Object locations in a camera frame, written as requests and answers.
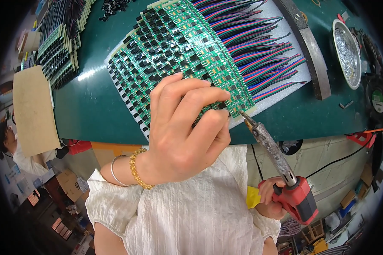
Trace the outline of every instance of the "hand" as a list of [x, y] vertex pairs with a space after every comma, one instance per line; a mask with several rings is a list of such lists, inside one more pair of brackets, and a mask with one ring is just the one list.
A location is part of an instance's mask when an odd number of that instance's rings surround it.
[[261, 196], [261, 202], [255, 209], [262, 215], [268, 218], [281, 220], [285, 217], [287, 211], [282, 208], [282, 204], [272, 201], [273, 185], [283, 188], [285, 186], [281, 177], [272, 177], [267, 179], [261, 186], [258, 195]]
[[184, 181], [211, 166], [231, 141], [228, 110], [208, 110], [192, 129], [201, 109], [226, 101], [230, 93], [208, 81], [165, 77], [150, 93], [149, 150], [137, 168], [148, 184]]

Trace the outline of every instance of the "black cable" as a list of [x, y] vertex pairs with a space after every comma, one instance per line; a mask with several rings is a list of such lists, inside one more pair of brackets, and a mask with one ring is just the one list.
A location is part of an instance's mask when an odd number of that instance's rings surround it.
[[345, 157], [342, 157], [341, 159], [338, 159], [338, 160], [335, 160], [335, 161], [333, 161], [333, 162], [330, 162], [329, 164], [327, 164], [326, 166], [323, 166], [321, 169], [317, 170], [316, 172], [311, 173], [309, 176], [306, 177], [306, 179], [308, 179], [310, 176], [313, 176], [313, 175], [317, 174], [318, 172], [322, 171], [323, 169], [325, 169], [326, 167], [330, 166], [331, 164], [334, 164], [334, 163], [339, 162], [339, 161], [341, 161], [341, 160], [345, 160], [345, 159], [347, 159], [348, 157], [351, 157], [351, 156], [353, 156], [354, 154], [356, 154], [357, 152], [361, 151], [364, 147], [366, 147], [366, 146], [368, 145], [368, 143], [371, 141], [371, 139], [372, 139], [373, 137], [374, 137], [374, 134], [373, 134], [372, 137], [370, 137], [370, 139], [368, 140], [368, 142], [367, 142], [365, 145], [363, 145], [360, 149], [356, 150], [355, 152], [353, 152], [352, 154], [350, 154], [350, 155], [348, 155], [348, 156], [345, 156]]
[[251, 144], [251, 147], [252, 147], [252, 152], [254, 153], [255, 161], [256, 161], [257, 166], [258, 166], [258, 171], [260, 172], [261, 180], [263, 181], [264, 180], [264, 176], [262, 176], [260, 164], [258, 164], [257, 155], [255, 155], [255, 149], [254, 149], [254, 146], [252, 144]]

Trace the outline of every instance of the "white shirt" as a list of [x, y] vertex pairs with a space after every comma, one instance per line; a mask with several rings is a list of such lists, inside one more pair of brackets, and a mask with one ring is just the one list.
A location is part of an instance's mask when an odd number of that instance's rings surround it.
[[248, 210], [246, 145], [182, 182], [121, 187], [98, 170], [88, 179], [88, 217], [123, 239], [129, 254], [262, 254], [280, 221]]
[[[56, 157], [56, 150], [49, 150], [41, 155], [43, 156], [44, 162], [49, 160], [53, 160]], [[33, 157], [25, 157], [23, 151], [21, 150], [21, 144], [17, 141], [17, 148], [15, 153], [13, 154], [13, 161], [17, 164], [17, 166], [27, 172], [32, 173], [36, 176], [43, 176], [48, 172], [48, 170], [40, 165], [39, 163], [34, 162]]]

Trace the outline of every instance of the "green circuit board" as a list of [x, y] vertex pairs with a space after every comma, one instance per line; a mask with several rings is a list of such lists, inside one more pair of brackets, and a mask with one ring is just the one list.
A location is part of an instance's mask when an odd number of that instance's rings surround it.
[[184, 78], [208, 80], [231, 98], [204, 107], [227, 108], [233, 117], [254, 106], [243, 77], [220, 38], [187, 0], [160, 1], [148, 6], [113, 53], [109, 73], [143, 132], [150, 126], [149, 93], [164, 77], [182, 71]]

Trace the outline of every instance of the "gold beaded bracelet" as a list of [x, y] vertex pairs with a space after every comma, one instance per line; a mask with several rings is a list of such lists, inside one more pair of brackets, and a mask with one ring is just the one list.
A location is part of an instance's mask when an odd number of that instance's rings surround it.
[[138, 182], [138, 185], [141, 186], [142, 188], [145, 188], [145, 189], [152, 189], [154, 187], [154, 185], [149, 185], [149, 184], [146, 184], [144, 183], [140, 177], [138, 176], [138, 172], [136, 171], [136, 166], [135, 166], [135, 159], [136, 159], [136, 156], [142, 152], [145, 152], [147, 151], [146, 149], [142, 149], [140, 148], [139, 150], [136, 150], [132, 155], [131, 155], [131, 160], [129, 160], [129, 165], [130, 165], [130, 169], [132, 170], [132, 175], [133, 175], [133, 178]]

